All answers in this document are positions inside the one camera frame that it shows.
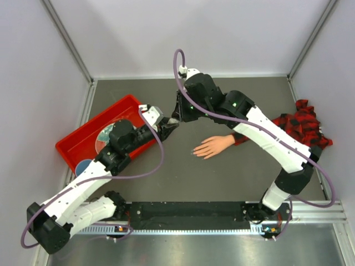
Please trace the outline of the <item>clear nail polish bottle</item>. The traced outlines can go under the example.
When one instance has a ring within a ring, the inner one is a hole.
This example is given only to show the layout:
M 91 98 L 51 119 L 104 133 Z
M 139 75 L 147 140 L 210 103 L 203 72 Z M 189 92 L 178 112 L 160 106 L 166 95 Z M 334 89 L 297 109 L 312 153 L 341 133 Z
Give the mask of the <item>clear nail polish bottle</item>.
M 179 125 L 180 121 L 177 119 L 170 118 L 168 120 L 168 125 Z

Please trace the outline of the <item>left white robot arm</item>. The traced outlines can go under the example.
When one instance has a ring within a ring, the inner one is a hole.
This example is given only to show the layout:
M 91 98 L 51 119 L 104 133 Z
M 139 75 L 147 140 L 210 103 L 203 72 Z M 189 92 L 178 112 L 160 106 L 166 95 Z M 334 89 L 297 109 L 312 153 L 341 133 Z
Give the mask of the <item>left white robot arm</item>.
M 120 173 L 131 163 L 132 152 L 152 140 L 161 145 L 178 126 L 177 120 L 154 117 L 151 112 L 141 127 L 134 127 L 129 120 L 114 123 L 108 143 L 74 181 L 52 198 L 27 208 L 24 231 L 48 254 L 55 254 L 72 236 L 97 221 L 123 218 L 126 207 L 116 192 L 108 192 L 85 207 L 82 203 L 104 184 L 122 178 Z

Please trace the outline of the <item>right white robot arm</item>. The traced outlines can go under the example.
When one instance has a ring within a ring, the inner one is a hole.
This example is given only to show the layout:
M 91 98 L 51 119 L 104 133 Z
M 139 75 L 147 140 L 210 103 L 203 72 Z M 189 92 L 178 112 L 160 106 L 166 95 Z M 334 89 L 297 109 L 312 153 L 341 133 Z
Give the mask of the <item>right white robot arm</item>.
M 235 133 L 246 136 L 271 155 L 282 167 L 280 173 L 260 200 L 259 213 L 272 219 L 281 204 L 291 195 L 298 195 L 309 183 L 314 166 L 322 150 L 310 148 L 275 125 L 244 93 L 231 90 L 223 93 L 212 77 L 189 69 L 178 73 L 176 107 L 172 117 L 181 122 L 208 117 L 217 124 L 226 125 Z

